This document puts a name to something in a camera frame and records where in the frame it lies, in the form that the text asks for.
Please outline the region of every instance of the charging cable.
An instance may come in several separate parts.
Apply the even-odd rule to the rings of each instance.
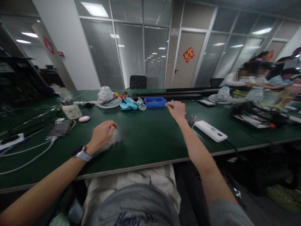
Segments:
[[[73,122],[74,122],[74,124],[72,125],[72,128],[73,128],[73,127],[75,126],[75,124],[76,124],[76,121],[73,120]],[[41,130],[39,130],[39,131],[37,131],[37,132],[31,134],[30,136],[28,136],[28,138],[31,137],[31,136],[33,136],[33,135],[35,135],[36,133],[38,133],[38,132],[40,132],[40,131],[42,131],[42,130],[43,130],[43,129],[41,129]],[[48,146],[48,148],[46,148],[41,154],[39,154],[38,156],[36,156],[36,157],[33,158],[32,160],[30,160],[28,163],[26,163],[26,164],[24,164],[24,165],[22,165],[22,166],[20,166],[20,167],[18,167],[18,168],[15,168],[15,169],[13,169],[13,170],[10,170],[10,171],[7,171],[7,172],[0,173],[0,175],[4,175],[4,174],[9,174],[9,173],[15,172],[15,171],[17,171],[17,170],[19,170],[19,169],[24,168],[25,166],[29,165],[30,163],[34,162],[34,161],[35,161],[36,159],[38,159],[40,156],[42,156],[43,154],[45,154],[45,153],[46,153],[46,152],[54,145],[54,142],[55,142],[55,141],[56,141],[56,139],[48,140],[48,141],[46,141],[46,142],[44,142],[44,143],[42,143],[42,144],[39,144],[39,145],[37,145],[37,146],[35,146],[35,147],[33,147],[33,148],[29,148],[29,149],[27,149],[27,150],[20,151],[20,152],[16,152],[16,153],[12,153],[12,154],[8,154],[8,155],[3,155],[3,154],[4,154],[4,152],[3,152],[3,153],[1,154],[0,157],[5,157],[5,156],[10,156],[10,155],[19,154],[19,153],[22,153],[22,152],[25,152],[25,151],[29,151],[29,150],[31,150],[31,149],[34,149],[34,148],[36,148],[36,147],[39,147],[39,146],[41,146],[41,145],[43,145],[43,144],[45,144],[45,143],[51,142],[50,145]]]
[[[228,139],[226,139],[225,142],[234,148],[238,158],[240,158],[243,161],[247,161],[247,158],[238,152],[234,144],[232,144]]]
[[[14,171],[17,171],[17,170],[22,169],[23,167],[29,165],[30,163],[32,163],[33,161],[35,161],[37,158],[39,158],[40,156],[42,156],[44,153],[46,153],[46,152],[53,146],[53,144],[54,144],[55,141],[56,141],[55,139],[52,139],[50,145],[48,146],[48,148],[46,148],[41,154],[39,154],[38,156],[36,156],[36,157],[33,158],[32,160],[30,160],[28,163],[26,163],[26,164],[24,164],[23,166],[20,166],[20,167],[18,167],[18,168],[15,168],[15,169],[13,169],[13,170],[11,170],[11,171],[7,171],[7,172],[0,173],[0,175],[12,173],[12,172],[14,172]]]

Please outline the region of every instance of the pink oval object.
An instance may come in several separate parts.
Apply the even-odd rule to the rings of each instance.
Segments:
[[[89,116],[82,116],[78,119],[80,122],[84,122],[84,121],[88,121],[90,120],[90,117]]]

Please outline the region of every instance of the gray shirt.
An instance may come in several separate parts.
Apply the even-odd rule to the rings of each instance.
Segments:
[[[242,208],[226,200],[216,200],[209,215],[212,226],[254,226]],[[152,185],[133,184],[117,190],[94,210],[88,210],[85,226],[90,225],[181,224],[165,193]]]

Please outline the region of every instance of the watch face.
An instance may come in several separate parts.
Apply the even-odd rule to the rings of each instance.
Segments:
[[[82,146],[80,146],[79,148],[77,148],[74,152],[73,152],[73,154],[72,154],[72,157],[74,157],[74,156],[76,156],[78,153],[80,153],[81,152],[81,150],[83,149],[83,145]]]

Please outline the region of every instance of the small metal cylinder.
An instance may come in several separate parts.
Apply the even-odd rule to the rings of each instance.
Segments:
[[[197,116],[195,114],[192,114],[189,118],[188,123],[193,124],[195,122],[196,118],[197,118]]]

